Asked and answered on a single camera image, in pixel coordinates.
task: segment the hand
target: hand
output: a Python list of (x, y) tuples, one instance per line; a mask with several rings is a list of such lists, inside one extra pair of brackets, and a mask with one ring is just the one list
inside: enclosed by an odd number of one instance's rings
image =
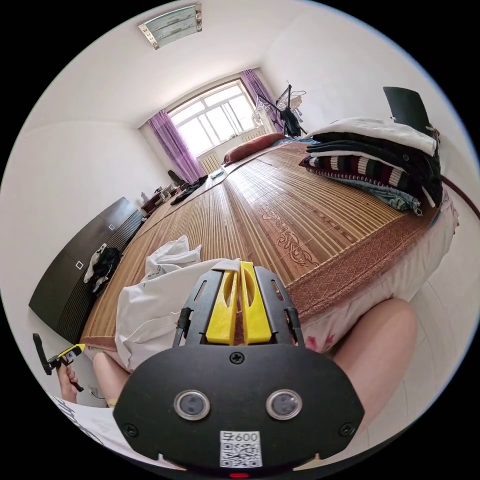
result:
[(57, 368), (58, 381), (60, 382), (61, 397), (67, 402), (77, 403), (77, 389), (72, 385), (79, 382), (75, 372), (63, 363)]

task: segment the label sticker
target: label sticker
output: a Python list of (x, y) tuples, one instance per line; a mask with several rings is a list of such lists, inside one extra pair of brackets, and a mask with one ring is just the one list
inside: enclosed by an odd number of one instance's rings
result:
[(262, 466), (259, 431), (220, 432), (220, 467), (253, 469)]

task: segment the window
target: window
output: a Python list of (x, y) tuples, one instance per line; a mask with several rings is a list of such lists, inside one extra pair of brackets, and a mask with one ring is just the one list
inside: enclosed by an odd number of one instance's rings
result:
[(169, 115), (195, 157), (255, 128), (254, 107), (240, 80), (192, 98)]

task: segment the white tile floor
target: white tile floor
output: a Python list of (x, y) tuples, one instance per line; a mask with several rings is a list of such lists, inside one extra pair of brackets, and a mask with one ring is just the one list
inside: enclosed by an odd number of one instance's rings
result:
[(470, 346), (480, 315), (480, 222), (456, 193), (448, 192), (460, 225), (450, 251), (411, 300), (419, 320), (418, 336), (402, 383), (368, 430), (344, 451), (314, 460), (306, 468), (357, 455), (411, 424), (443, 391)]

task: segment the purple curtain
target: purple curtain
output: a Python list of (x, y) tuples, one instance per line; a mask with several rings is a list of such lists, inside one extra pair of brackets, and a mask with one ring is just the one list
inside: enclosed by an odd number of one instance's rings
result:
[[(244, 70), (240, 74), (240, 78), (243, 80), (248, 93), (252, 97), (253, 103), (257, 101), (257, 95), (261, 95), (265, 100), (268, 100), (271, 104), (275, 105), (275, 101), (269, 94), (269, 91), (265, 88), (265, 85), (261, 82), (253, 70)], [(267, 115), (270, 117), (272, 122), (275, 120), (275, 111), (272, 108), (268, 110)], [(281, 134), (284, 131), (284, 123), (278, 112), (276, 113), (276, 120), (277, 122), (280, 122), (281, 125), (274, 123), (273, 126), (275, 127), (276, 131)]]
[(177, 173), (184, 180), (192, 184), (199, 177), (205, 175), (202, 166), (190, 152), (185, 140), (166, 111), (159, 111), (148, 121), (148, 124), (166, 154), (178, 168)]

